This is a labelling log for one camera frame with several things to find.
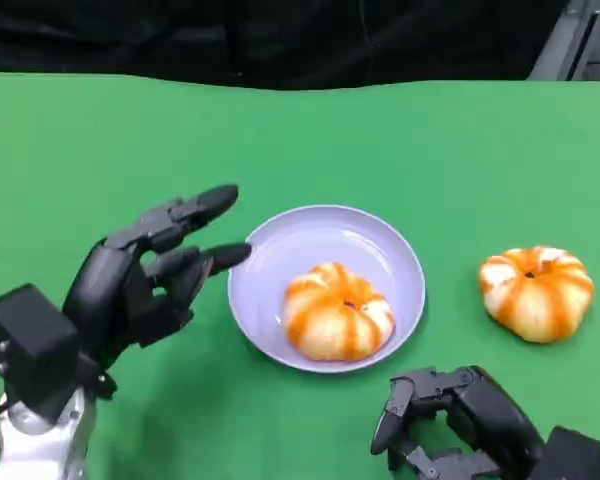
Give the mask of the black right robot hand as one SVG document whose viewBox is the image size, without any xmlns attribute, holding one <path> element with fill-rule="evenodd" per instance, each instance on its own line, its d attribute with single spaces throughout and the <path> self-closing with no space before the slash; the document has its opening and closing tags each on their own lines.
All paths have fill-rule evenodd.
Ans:
<svg viewBox="0 0 600 480">
<path fill-rule="evenodd" d="M 446 414 L 447 426 L 471 449 L 428 454 L 410 432 L 423 420 Z M 390 379 L 390 395 L 370 446 L 387 454 L 388 469 L 410 467 L 420 479 L 527 479 L 544 440 L 529 417 L 483 368 L 452 372 L 421 368 Z"/>
</svg>

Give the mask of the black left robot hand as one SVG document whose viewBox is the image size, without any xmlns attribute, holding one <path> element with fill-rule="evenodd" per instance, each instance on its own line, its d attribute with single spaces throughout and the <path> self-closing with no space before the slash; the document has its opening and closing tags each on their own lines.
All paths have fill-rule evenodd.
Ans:
<svg viewBox="0 0 600 480">
<path fill-rule="evenodd" d="M 225 184 L 175 198 L 93 246 L 62 307 L 86 352 L 108 361 L 189 323 L 206 281 L 244 262 L 252 247 L 239 242 L 201 249 L 183 242 L 227 212 L 238 195 L 237 185 Z"/>
</svg>

